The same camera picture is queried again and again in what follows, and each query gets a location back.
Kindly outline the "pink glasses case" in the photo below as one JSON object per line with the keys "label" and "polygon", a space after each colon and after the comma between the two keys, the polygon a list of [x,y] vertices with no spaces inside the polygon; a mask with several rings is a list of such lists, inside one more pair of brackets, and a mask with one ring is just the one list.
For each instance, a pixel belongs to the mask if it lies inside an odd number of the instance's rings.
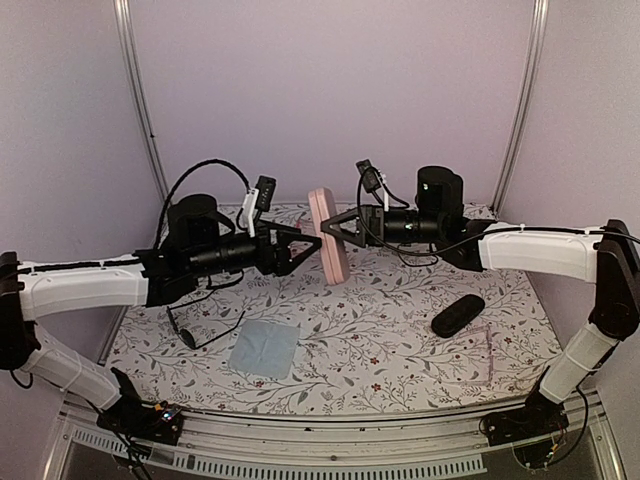
{"label": "pink glasses case", "polygon": [[312,190],[308,194],[311,218],[315,234],[322,240],[320,249],[323,271],[329,285],[346,282],[350,277],[350,267],[344,242],[325,233],[322,222],[337,214],[332,192],[325,187]]}

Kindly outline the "light blue cleaning cloth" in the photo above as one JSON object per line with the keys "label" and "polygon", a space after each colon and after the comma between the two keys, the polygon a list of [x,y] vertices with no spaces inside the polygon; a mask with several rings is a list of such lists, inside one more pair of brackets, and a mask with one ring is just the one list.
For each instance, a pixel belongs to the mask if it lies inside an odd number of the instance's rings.
{"label": "light blue cleaning cloth", "polygon": [[251,320],[244,324],[229,358],[242,373],[283,380],[291,370],[300,328]]}

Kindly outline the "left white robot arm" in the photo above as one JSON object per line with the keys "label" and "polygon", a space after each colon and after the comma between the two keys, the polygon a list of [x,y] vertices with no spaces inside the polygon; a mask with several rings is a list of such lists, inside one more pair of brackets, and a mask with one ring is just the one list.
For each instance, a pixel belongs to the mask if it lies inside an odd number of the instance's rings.
{"label": "left white robot arm", "polygon": [[37,375],[84,398],[128,434],[148,426],[144,406],[128,377],[107,370],[37,326],[40,317],[98,307],[172,305],[198,281],[254,267],[286,276],[318,251],[319,238],[262,221],[261,201],[247,196],[248,227],[238,232],[214,197],[192,194],[170,206],[160,222],[160,246],[114,259],[38,264],[16,253],[1,256],[1,367]]}

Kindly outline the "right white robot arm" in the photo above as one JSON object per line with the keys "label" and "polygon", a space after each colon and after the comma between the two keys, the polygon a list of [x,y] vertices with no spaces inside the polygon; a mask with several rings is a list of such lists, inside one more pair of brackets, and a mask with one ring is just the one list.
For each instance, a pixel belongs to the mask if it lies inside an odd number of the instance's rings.
{"label": "right white robot arm", "polygon": [[431,255],[466,271],[521,270],[593,283],[595,304],[587,323],[541,375],[517,415],[517,427],[537,436],[581,381],[604,363],[639,327],[637,239],[624,222],[600,228],[531,227],[464,215],[463,179],[441,166],[417,172],[416,207],[392,207],[390,192],[376,204],[336,212],[332,193],[309,193],[315,232],[323,241],[322,265],[332,284],[346,281],[346,244],[385,247],[402,254],[405,244],[431,246]]}

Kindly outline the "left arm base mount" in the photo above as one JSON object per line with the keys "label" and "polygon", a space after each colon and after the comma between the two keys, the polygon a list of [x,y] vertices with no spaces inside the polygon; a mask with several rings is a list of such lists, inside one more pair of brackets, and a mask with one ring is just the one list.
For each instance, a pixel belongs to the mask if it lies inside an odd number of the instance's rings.
{"label": "left arm base mount", "polygon": [[151,404],[123,396],[106,410],[100,410],[97,426],[134,439],[171,446],[178,444],[184,417],[182,408],[167,401]]}

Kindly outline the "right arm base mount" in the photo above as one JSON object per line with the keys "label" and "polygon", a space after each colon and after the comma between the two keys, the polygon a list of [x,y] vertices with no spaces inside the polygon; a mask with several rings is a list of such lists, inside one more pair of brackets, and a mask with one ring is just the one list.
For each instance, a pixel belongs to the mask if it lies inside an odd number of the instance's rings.
{"label": "right arm base mount", "polygon": [[569,420],[562,406],[527,406],[483,416],[479,431],[490,446],[511,445],[517,463],[529,470],[547,468],[562,445]]}

